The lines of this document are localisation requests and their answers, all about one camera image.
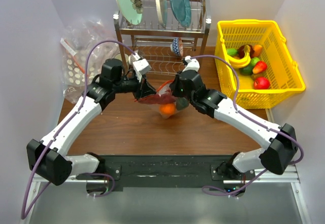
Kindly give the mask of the blue patterned bowl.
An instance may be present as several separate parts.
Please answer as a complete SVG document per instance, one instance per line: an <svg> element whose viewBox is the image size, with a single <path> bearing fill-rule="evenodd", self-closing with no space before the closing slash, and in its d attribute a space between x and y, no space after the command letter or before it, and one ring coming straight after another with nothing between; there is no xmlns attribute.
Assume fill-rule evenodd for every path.
<svg viewBox="0 0 325 224"><path fill-rule="evenodd" d="M171 51L178 57L183 56L183 43L180 37L175 38L171 45L170 45Z"/></svg>

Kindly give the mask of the red toy apple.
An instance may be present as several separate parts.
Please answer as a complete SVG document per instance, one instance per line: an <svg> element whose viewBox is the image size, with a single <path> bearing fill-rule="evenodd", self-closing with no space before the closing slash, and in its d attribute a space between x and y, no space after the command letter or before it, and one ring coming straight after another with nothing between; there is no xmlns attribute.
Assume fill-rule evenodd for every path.
<svg viewBox="0 0 325 224"><path fill-rule="evenodd" d="M258 90L269 89L270 81L265 77L258 77L255 79L253 83L253 87L254 89L258 89Z"/></svg>

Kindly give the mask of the red toy lobster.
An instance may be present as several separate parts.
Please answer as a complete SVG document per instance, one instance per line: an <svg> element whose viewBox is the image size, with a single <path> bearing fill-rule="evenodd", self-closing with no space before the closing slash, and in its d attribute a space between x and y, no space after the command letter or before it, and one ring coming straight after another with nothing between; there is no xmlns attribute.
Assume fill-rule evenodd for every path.
<svg viewBox="0 0 325 224"><path fill-rule="evenodd" d="M163 105L163 104L174 103L175 101L176 99L170 93L163 93L163 94L157 93L155 95L150 95L143 99L137 100L137 102L146 105L154 105L154 104Z"/></svg>

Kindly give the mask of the dark green toy avocado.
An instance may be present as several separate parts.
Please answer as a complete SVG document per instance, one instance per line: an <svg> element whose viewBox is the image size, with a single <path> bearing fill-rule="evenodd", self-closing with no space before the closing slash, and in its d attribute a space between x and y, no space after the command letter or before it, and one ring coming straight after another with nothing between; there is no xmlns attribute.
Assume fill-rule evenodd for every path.
<svg viewBox="0 0 325 224"><path fill-rule="evenodd" d="M176 99L176 110L182 111L189 106L189 102L186 98L177 98Z"/></svg>

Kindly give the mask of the orange toy fruit back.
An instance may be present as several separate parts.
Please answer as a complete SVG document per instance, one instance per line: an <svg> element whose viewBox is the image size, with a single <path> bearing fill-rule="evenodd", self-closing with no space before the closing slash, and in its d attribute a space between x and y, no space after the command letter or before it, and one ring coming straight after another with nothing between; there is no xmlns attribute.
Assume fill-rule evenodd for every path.
<svg viewBox="0 0 325 224"><path fill-rule="evenodd" d="M262 49L263 49L262 45L259 45L259 44L254 45L253 46L253 50L254 50L253 57L260 56Z"/></svg>

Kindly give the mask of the toy orange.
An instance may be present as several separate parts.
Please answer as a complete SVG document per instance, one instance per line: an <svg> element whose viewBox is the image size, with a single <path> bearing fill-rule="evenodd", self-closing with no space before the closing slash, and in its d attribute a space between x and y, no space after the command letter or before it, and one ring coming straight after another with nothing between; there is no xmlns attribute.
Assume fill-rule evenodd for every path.
<svg viewBox="0 0 325 224"><path fill-rule="evenodd" d="M159 112L165 116L174 115L176 113L176 105L174 103L160 105Z"/></svg>

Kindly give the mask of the red yellow toy mango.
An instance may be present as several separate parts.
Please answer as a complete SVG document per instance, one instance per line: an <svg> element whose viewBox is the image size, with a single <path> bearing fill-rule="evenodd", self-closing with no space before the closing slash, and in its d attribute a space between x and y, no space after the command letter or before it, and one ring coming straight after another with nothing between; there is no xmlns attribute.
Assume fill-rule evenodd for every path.
<svg viewBox="0 0 325 224"><path fill-rule="evenodd" d="M267 64L264 61L258 61L256 65L254 66L252 72L254 74L259 74L264 72L268 68Z"/></svg>

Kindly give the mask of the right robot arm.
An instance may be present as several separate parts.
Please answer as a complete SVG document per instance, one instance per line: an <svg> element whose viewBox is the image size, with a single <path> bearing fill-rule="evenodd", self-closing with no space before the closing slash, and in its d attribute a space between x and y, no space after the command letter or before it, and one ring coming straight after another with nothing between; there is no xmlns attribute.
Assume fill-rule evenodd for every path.
<svg viewBox="0 0 325 224"><path fill-rule="evenodd" d="M207 89L201 76L194 70L176 75L170 85L172 95L185 98L195 109L223 121L256 141L260 148L249 152L236 152L219 166L219 172L237 180L244 173L265 168L281 175L291 163L298 147L295 129L266 121L234 104L233 100L215 89Z"/></svg>

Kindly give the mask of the yellow plastic basket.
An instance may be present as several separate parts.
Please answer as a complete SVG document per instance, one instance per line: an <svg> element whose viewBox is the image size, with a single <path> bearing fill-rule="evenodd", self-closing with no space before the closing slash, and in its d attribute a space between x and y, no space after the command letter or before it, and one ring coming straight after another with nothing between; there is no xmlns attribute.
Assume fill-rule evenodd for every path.
<svg viewBox="0 0 325 224"><path fill-rule="evenodd" d="M220 21L215 49L221 91L245 109L271 109L306 86L273 20Z"/></svg>

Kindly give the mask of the mint green floral plate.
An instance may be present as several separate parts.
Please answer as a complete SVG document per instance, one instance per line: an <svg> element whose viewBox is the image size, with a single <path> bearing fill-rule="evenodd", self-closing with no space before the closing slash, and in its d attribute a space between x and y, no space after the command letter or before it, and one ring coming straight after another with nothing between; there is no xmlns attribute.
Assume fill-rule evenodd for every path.
<svg viewBox="0 0 325 224"><path fill-rule="evenodd" d="M143 17L142 0L116 0L120 13L132 25L139 25Z"/></svg>

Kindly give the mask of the clear zip bag orange zipper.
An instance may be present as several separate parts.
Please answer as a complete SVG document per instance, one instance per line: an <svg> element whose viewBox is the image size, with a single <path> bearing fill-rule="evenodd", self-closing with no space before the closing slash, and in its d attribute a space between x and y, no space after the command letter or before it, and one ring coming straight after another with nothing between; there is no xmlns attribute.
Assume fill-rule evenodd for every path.
<svg viewBox="0 0 325 224"><path fill-rule="evenodd" d="M189 106L189 101L186 98L174 97L172 95L170 89L172 82L173 80L166 81L156 90L156 94L135 101L149 106L152 110L158 112L164 119L185 110Z"/></svg>

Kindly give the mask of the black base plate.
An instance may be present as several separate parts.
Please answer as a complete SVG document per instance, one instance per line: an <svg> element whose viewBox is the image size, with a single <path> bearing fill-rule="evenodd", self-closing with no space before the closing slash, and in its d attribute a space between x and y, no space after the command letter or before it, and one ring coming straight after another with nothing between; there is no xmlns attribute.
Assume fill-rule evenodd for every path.
<svg viewBox="0 0 325 224"><path fill-rule="evenodd" d="M223 188L247 183L255 176L253 170L229 178L217 169L229 155L103 155L99 176L81 174L78 180L88 180L88 191L103 191L106 186L115 191L126 187L201 188L212 185Z"/></svg>

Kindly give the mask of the pile of clear zip bags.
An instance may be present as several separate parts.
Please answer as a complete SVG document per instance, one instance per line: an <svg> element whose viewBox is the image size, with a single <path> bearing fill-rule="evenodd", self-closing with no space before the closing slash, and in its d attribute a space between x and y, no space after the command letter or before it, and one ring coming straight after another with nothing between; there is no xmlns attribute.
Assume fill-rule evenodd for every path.
<svg viewBox="0 0 325 224"><path fill-rule="evenodd" d="M62 72L66 86L65 99L77 103L84 91L99 74L104 61L113 58L119 52L116 43L104 43L91 49L100 41L116 40L100 19L79 19L71 23L60 39L62 49Z"/></svg>

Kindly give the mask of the metal dish rack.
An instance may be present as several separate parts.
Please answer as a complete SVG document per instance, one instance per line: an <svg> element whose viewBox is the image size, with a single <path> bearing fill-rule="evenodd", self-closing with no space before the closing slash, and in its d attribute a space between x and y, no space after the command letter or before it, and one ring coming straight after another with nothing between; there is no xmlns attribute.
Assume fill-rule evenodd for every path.
<svg viewBox="0 0 325 224"><path fill-rule="evenodd" d="M180 38L183 53L202 55L206 49L212 23L210 0L189 0L191 23L182 27L171 8L167 9L167 22L162 26L158 21L155 0L142 0L144 13L141 21L133 24L121 11L113 15L114 28L118 41L123 42L148 60L151 65L149 77L173 77L183 68L182 58L171 51L175 38Z"/></svg>

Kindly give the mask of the cream enamel mug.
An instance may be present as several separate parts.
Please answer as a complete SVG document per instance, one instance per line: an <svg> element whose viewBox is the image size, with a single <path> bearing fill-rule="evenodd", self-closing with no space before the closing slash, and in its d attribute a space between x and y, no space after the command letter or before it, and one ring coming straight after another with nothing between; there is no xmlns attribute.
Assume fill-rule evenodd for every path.
<svg viewBox="0 0 325 224"><path fill-rule="evenodd" d="M125 54L124 57L125 57L125 61L126 61L126 63L128 64L128 57L129 57L129 56L128 56L127 54ZM115 59L118 59L118 60L120 60L120 61L122 61L122 56L121 56L120 53L118 53L117 55L115 55L114 58L115 58Z"/></svg>

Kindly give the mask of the toy banana bunch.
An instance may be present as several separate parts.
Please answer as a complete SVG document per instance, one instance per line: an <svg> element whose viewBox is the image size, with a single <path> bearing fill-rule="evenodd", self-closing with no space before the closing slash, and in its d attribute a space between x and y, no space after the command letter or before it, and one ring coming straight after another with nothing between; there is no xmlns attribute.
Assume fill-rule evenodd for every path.
<svg viewBox="0 0 325 224"><path fill-rule="evenodd" d="M245 52L245 55L242 59L236 59L229 55L227 55L226 57L228 58L230 65L235 69L246 67L250 64L251 61L249 52Z"/></svg>

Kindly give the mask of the green toy lime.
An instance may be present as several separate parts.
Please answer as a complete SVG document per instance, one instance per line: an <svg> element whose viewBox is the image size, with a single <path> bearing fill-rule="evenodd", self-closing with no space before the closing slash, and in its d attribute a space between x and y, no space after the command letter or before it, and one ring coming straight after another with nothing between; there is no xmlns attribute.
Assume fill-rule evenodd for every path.
<svg viewBox="0 0 325 224"><path fill-rule="evenodd" d="M234 56L238 55L238 50L235 48L229 48L226 50L226 53L228 56L234 57Z"/></svg>

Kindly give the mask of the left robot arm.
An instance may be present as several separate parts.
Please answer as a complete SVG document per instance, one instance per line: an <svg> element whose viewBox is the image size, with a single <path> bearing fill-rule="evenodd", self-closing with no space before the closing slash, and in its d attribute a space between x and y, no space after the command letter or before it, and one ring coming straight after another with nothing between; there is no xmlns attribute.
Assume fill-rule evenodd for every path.
<svg viewBox="0 0 325 224"><path fill-rule="evenodd" d="M40 141L31 140L26 149L29 167L58 186L68 177L88 173L93 179L101 179L105 174L104 161L94 153L68 156L73 142L86 126L115 99L118 93L132 93L138 100L156 93L146 81L146 73L151 66L146 59L132 63L128 77L122 61L108 59L101 73L92 77L86 92L81 96L70 113Z"/></svg>

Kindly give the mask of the teal blue plate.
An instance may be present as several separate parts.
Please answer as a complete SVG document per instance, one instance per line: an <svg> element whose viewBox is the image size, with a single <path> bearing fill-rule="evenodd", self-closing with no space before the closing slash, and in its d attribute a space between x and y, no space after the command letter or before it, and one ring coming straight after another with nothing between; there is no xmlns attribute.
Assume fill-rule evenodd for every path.
<svg viewBox="0 0 325 224"><path fill-rule="evenodd" d="M172 12L176 20L184 28L191 24L191 6L189 0L170 0Z"/></svg>

